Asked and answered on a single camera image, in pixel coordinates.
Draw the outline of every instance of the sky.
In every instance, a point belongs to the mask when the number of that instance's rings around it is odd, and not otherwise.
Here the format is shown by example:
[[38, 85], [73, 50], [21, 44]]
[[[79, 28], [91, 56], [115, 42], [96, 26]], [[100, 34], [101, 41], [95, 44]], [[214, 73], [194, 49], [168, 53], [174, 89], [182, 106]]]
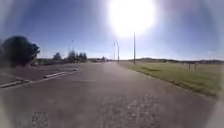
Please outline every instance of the sky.
[[[179, 60], [224, 59], [222, 0], [151, 0], [155, 23], [136, 34], [136, 56]], [[133, 58], [133, 35], [121, 37], [110, 22], [113, 0], [0, 0], [0, 39], [26, 36], [38, 57], [69, 50], [113, 59]]]

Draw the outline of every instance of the utility pole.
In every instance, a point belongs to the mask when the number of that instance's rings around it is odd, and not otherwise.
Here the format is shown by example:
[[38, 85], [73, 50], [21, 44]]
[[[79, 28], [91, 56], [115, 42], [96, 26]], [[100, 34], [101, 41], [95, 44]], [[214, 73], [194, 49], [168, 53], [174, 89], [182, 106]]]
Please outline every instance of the utility pole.
[[119, 48], [119, 44], [117, 41], [114, 42], [115, 45], [117, 45], [117, 62], [119, 63], [120, 61], [120, 48]]
[[134, 65], [135, 65], [135, 57], [136, 57], [136, 53], [135, 53], [135, 31], [134, 31]]

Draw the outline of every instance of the asphalt road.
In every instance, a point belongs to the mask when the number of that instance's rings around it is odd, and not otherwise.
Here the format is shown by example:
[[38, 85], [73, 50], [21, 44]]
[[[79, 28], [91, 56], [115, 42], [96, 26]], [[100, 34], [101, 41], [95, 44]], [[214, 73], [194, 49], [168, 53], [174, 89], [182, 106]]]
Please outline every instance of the asphalt road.
[[1, 128], [205, 128], [217, 120], [216, 100], [114, 63], [45, 68], [81, 70], [46, 80], [22, 73], [34, 82], [0, 89]]

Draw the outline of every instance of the sun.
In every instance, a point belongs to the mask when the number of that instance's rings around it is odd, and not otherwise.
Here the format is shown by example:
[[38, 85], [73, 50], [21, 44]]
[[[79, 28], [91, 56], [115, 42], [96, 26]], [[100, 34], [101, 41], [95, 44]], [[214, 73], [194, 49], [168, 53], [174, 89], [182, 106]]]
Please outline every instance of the sun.
[[131, 36], [153, 26], [155, 5], [152, 0], [111, 0], [109, 15], [117, 36]]

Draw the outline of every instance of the grass field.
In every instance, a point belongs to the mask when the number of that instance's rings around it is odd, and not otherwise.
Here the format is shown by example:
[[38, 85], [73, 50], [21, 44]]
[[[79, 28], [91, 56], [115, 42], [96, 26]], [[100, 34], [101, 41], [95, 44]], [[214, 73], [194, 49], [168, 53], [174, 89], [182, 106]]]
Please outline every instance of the grass field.
[[222, 65], [198, 64], [196, 70], [193, 64], [190, 70], [187, 64], [121, 63], [121, 65], [209, 96], [217, 97], [222, 90], [221, 79], [224, 78]]

